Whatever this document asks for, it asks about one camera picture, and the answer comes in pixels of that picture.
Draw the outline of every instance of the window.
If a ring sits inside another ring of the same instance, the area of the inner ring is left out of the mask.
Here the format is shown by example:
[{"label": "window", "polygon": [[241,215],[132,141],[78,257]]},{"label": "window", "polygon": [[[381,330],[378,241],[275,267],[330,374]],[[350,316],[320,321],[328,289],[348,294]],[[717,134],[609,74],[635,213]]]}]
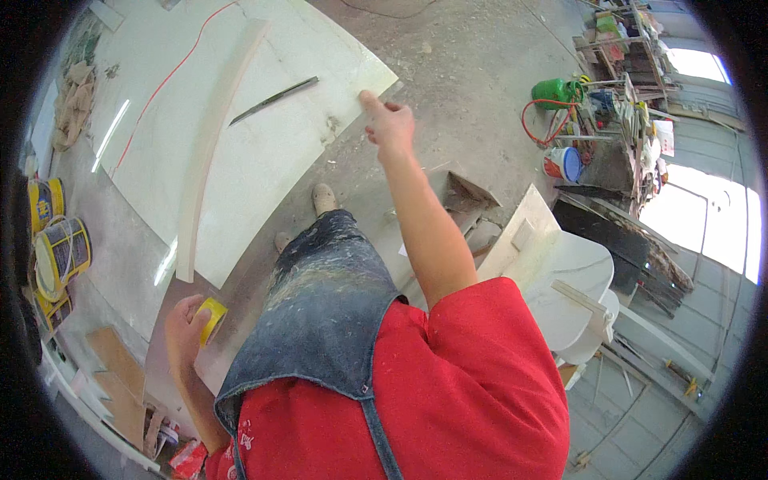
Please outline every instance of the window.
[{"label": "window", "polygon": [[668,164],[667,171],[672,184],[708,198],[708,209],[701,197],[667,184],[644,207],[640,221],[693,252],[701,249],[704,235],[704,256],[736,273],[743,271],[746,246],[746,278],[757,283],[763,232],[757,192],[747,188],[745,197],[743,185],[689,167]]},{"label": "window", "polygon": [[677,73],[691,77],[710,78],[723,81],[728,85],[731,84],[723,62],[717,55],[705,51],[671,48],[667,52],[667,58],[677,69]]}]

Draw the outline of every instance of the red t-shirt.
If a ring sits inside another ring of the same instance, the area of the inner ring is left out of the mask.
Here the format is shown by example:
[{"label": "red t-shirt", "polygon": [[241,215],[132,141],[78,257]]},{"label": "red t-shirt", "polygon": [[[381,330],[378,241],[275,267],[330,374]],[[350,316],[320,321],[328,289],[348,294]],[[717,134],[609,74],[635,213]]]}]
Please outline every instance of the red t-shirt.
[{"label": "red t-shirt", "polygon": [[[514,282],[448,295],[427,315],[394,302],[373,353],[376,409],[405,478],[560,478],[568,405]],[[245,394],[248,478],[386,478],[360,404],[302,379]],[[232,442],[207,460],[236,478]]]}]

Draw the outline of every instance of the blue bucket lid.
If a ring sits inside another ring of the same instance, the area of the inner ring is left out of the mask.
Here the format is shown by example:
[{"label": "blue bucket lid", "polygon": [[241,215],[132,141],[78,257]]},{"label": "blue bucket lid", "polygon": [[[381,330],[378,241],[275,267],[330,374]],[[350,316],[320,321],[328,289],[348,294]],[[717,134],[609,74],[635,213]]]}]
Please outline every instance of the blue bucket lid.
[{"label": "blue bucket lid", "polygon": [[578,178],[581,176],[581,155],[579,155],[578,150],[573,147],[565,149],[565,155],[563,155],[563,170],[566,180],[578,182]]}]

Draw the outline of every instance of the chisel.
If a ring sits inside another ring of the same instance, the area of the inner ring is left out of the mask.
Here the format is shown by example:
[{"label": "chisel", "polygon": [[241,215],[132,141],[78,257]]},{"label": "chisel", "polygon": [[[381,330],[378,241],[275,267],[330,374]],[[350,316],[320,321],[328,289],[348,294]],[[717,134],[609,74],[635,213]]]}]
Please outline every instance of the chisel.
[{"label": "chisel", "polygon": [[262,108],[266,107],[269,104],[275,103],[276,101],[278,101],[281,98],[285,98],[288,95],[295,94],[298,91],[306,90],[307,88],[315,85],[318,81],[319,81],[319,79],[317,77],[312,77],[312,78],[306,79],[305,81],[297,83],[297,84],[295,84],[292,87],[286,88],[285,90],[281,91],[280,93],[276,93],[276,94],[272,95],[271,97],[267,98],[265,101],[255,105],[255,106],[249,108],[248,110],[246,110],[245,112],[237,115],[230,122],[230,124],[228,126],[231,127],[232,125],[236,124],[237,122],[239,122],[241,120],[244,120],[245,118],[250,117],[251,115],[253,115],[256,112],[258,112],[259,110],[261,110]]}]

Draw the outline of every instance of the white bucket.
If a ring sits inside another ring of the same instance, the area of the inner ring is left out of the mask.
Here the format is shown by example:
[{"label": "white bucket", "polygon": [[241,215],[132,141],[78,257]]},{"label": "white bucket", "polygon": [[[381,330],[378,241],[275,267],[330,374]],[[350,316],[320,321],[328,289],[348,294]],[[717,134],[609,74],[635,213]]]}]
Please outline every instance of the white bucket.
[{"label": "white bucket", "polygon": [[581,155],[573,147],[547,150],[544,152],[544,172],[550,177],[577,182],[581,175]]}]

